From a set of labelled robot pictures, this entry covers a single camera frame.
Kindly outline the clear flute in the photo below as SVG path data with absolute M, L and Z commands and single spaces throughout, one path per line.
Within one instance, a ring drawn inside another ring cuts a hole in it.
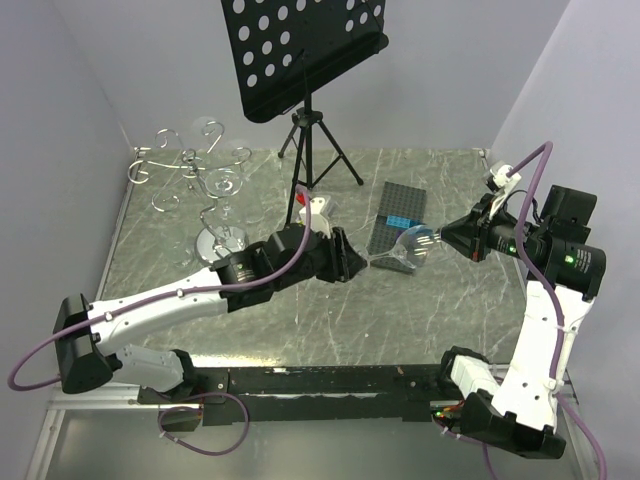
M 207 146 L 212 146 L 224 135 L 225 126 L 214 117 L 202 116 L 193 122 L 192 131 L 198 140 Z

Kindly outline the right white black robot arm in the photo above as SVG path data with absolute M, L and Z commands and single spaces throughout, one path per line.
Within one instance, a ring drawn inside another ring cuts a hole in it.
M 462 347 L 445 352 L 436 385 L 445 397 L 462 396 L 458 405 L 432 411 L 446 432 L 523 458 L 563 456 L 555 393 L 606 270 L 605 252 L 586 243 L 596 202 L 593 194 L 554 185 L 540 224 L 525 223 L 525 251 L 554 291 L 527 277 L 524 319 L 502 381 L 483 355 Z

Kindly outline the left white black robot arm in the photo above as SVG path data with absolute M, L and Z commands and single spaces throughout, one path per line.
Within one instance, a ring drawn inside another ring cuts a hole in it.
M 136 339 L 266 303 L 312 278 L 346 283 L 367 265 L 342 228 L 324 234 L 295 224 L 152 290 L 95 302 L 71 295 L 62 301 L 53 330 L 62 390 L 80 394 L 116 380 L 187 401 L 198 380 L 189 355 L 138 347 Z

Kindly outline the clear wine glass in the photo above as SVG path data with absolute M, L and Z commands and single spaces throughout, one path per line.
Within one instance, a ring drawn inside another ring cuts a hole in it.
M 386 252 L 368 255 L 369 263 L 385 259 L 395 260 L 404 267 L 416 270 L 445 260 L 446 252 L 438 230 L 416 225 L 404 230 Z
M 214 169 L 205 179 L 205 187 L 217 200 L 215 211 L 222 221 L 231 221 L 236 211 L 231 198 L 242 188 L 241 176 L 229 167 Z

